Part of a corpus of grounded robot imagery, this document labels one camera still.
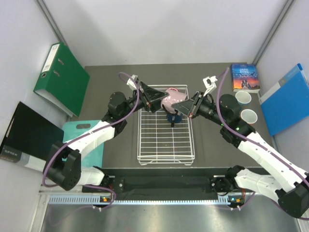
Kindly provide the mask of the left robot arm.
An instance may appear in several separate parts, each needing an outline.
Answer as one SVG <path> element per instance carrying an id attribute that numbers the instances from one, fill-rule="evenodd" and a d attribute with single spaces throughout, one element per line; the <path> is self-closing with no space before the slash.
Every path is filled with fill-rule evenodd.
<path id="1" fill-rule="evenodd" d="M 103 171 L 99 167 L 82 167 L 82 160 L 98 146 L 119 135 L 132 113 L 142 108 L 155 113 L 161 108 L 162 99 L 168 95 L 143 82 L 136 85 L 129 99 L 122 92 L 113 93 L 107 113 L 93 128 L 77 138 L 52 145 L 43 169 L 43 179 L 53 181 L 54 187 L 59 186 L 66 191 L 75 186 L 94 186 L 98 191 L 106 191 L 110 183 Z"/>

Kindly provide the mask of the terracotta pink mug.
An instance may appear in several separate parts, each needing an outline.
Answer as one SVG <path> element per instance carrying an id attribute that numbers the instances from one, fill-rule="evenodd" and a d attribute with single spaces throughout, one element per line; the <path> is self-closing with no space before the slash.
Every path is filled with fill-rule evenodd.
<path id="1" fill-rule="evenodd" d="M 240 113 L 240 117 L 242 120 L 247 122 L 248 124 L 254 124 L 258 120 L 258 115 L 255 111 L 251 109 L 244 109 Z"/>

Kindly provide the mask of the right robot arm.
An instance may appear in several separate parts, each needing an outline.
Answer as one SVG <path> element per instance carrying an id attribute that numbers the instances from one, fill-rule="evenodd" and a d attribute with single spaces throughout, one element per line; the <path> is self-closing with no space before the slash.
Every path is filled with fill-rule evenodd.
<path id="1" fill-rule="evenodd" d="M 220 134 L 224 140 L 254 159 L 269 174 L 256 174 L 236 165 L 225 174 L 225 185 L 230 191 L 244 188 L 260 193 L 288 215 L 302 218 L 309 209 L 309 173 L 292 164 L 240 117 L 241 107 L 233 95 L 224 94 L 214 101 L 211 94 L 197 92 L 190 99 L 165 103 L 170 96 L 160 91 L 147 100 L 145 107 L 152 113 L 164 109 L 191 119 L 202 116 L 221 125 Z"/>

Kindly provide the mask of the dark blue mug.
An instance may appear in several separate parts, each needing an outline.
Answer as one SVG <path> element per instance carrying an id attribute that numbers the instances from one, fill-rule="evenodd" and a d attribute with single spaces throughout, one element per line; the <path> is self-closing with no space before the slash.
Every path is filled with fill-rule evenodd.
<path id="1" fill-rule="evenodd" d="M 176 124 L 181 123 L 182 121 L 182 114 L 181 113 L 170 113 L 167 112 L 167 121 L 171 124 L 171 127 L 173 128 Z"/>

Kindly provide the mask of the light blue floral mug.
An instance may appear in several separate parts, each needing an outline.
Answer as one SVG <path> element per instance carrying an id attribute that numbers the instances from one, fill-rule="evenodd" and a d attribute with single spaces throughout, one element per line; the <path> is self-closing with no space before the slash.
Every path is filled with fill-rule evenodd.
<path id="1" fill-rule="evenodd" d="M 235 98 L 241 106 L 248 105 L 252 101 L 251 95 L 246 91 L 238 91 Z"/>

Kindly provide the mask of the lilac ceramic mug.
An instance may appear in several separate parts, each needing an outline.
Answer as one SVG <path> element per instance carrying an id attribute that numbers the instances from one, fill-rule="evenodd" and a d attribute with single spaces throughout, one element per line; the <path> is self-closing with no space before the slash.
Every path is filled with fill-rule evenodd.
<path id="1" fill-rule="evenodd" d="M 176 111 L 172 105 L 184 101 L 187 98 L 187 95 L 176 91 L 174 88 L 168 88 L 165 92 L 168 93 L 168 96 L 161 100 L 161 108 L 171 114 L 175 114 Z"/>

